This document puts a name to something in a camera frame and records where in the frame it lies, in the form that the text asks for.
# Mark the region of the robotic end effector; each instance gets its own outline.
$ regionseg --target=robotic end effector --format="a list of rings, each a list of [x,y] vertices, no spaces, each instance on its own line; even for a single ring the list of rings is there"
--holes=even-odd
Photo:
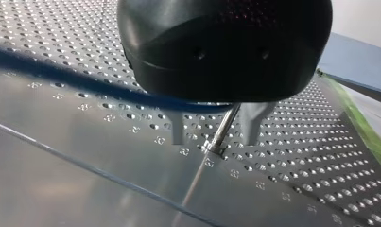
[[[241,121],[258,129],[261,114],[274,106],[258,103],[294,96],[311,80],[329,38],[332,6],[330,0],[121,0],[118,24],[146,91],[247,102]],[[248,144],[256,141],[253,127],[246,129]]]

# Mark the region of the hole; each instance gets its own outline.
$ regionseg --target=hole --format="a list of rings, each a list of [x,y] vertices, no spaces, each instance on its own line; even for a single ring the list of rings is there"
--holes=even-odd
[[[55,86],[57,86],[57,87],[64,87],[64,84],[63,83],[55,83]]]
[[[102,103],[102,107],[106,108],[106,109],[110,109],[113,107],[113,105],[109,104],[109,103]]]
[[[136,118],[136,115],[132,114],[132,113],[128,113],[126,114],[126,116],[130,119],[135,119]]]
[[[252,167],[251,166],[244,166],[244,168],[246,168],[246,170],[249,171],[249,172],[252,171]]]
[[[79,93],[78,94],[79,97],[88,97],[89,95],[85,94],[85,93]]]
[[[154,130],[158,130],[160,127],[159,126],[157,126],[157,125],[155,125],[155,124],[150,124],[149,125],[152,129],[154,129]]]
[[[164,127],[168,130],[170,130],[172,128],[172,125],[169,124],[169,123],[164,123]]]
[[[197,60],[203,60],[205,58],[205,51],[201,47],[196,47],[193,50],[193,56]]]

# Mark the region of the round hole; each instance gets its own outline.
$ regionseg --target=round hole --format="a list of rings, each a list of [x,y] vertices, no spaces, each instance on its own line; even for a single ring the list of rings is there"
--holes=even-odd
[[[169,123],[164,123],[164,127],[168,130],[170,130],[172,128],[172,125],[169,124]]]
[[[85,93],[79,93],[78,96],[79,96],[79,97],[88,97],[89,95],[88,95],[88,94],[85,94]]]
[[[158,125],[155,125],[155,124],[150,124],[149,125],[152,129],[154,130],[158,130],[160,127]]]
[[[126,116],[130,119],[135,119],[136,118],[136,115],[132,114],[132,113],[128,113],[126,114]]]
[[[113,107],[113,105],[109,104],[109,103],[102,103],[102,107],[106,108],[106,109],[110,109]]]
[[[63,83],[55,83],[55,86],[57,86],[57,87],[64,87],[64,84]]]

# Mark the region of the black plastic housing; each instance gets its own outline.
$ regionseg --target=black plastic housing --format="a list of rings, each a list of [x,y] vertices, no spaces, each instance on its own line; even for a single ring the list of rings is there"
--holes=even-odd
[[[192,101],[265,102],[311,80],[332,25],[330,0],[121,0],[137,81]]]

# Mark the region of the metal surface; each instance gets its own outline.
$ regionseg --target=metal surface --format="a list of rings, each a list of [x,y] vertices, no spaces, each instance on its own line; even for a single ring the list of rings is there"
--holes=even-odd
[[[115,7],[116,1],[0,0],[0,48],[72,68],[100,81],[141,89],[119,44]],[[200,226],[197,218],[211,220],[216,226],[381,226],[381,167],[325,81],[314,79],[302,93],[280,102],[261,124],[255,147],[242,144],[242,129],[236,119],[223,142],[224,155],[229,157],[226,161],[200,150],[205,139],[214,136],[223,115],[184,113],[185,146],[174,146],[172,125],[158,109],[92,94],[42,75],[0,68],[0,124],[163,199],[154,198],[160,207],[159,203],[152,205],[157,201],[148,205],[149,194],[138,195],[138,200],[147,202],[133,209],[134,217],[144,215],[131,226]],[[38,206],[28,194],[13,191],[42,179],[49,184],[58,182],[52,178],[57,174],[55,169],[60,169],[57,177],[77,187],[78,179],[98,177],[82,170],[78,172],[83,176],[75,177],[79,174],[76,167],[59,165],[64,162],[47,158],[44,150],[26,148],[21,142],[3,149],[14,143],[1,138],[0,172],[9,172],[8,177],[16,181],[0,180],[0,193],[8,192],[5,197],[12,201],[24,201],[15,211],[17,219],[35,221],[37,216],[20,212],[47,210],[46,224],[38,224],[44,226],[70,211],[66,207],[96,201],[84,206],[95,211],[77,216],[77,222],[87,223],[88,219],[86,226],[92,226],[102,220],[103,226],[130,226],[125,224],[130,218],[120,216],[114,197],[102,194],[104,190],[127,189],[110,189],[104,180],[99,184],[102,196],[62,197],[47,206]],[[30,155],[21,158],[19,151]],[[25,171],[23,164],[36,171]],[[19,180],[23,175],[31,180]],[[8,226],[8,209],[3,207],[0,205],[0,226]],[[169,213],[171,209],[189,211],[195,219]],[[169,215],[152,215],[160,212]],[[106,222],[108,218],[115,222]],[[161,225],[148,222],[152,219]]]
[[[178,214],[0,131],[0,226],[162,227]],[[209,226],[181,217],[178,226]]]
[[[222,122],[220,123],[219,127],[216,130],[216,134],[214,135],[214,138],[211,141],[211,144],[208,145],[208,151],[213,152],[215,154],[221,155],[222,150],[222,142],[225,139],[226,134],[228,133],[228,130],[231,128],[232,123],[234,122],[234,118],[237,115],[237,112],[240,109],[241,104],[236,103],[234,104],[234,107],[225,113],[223,116]]]

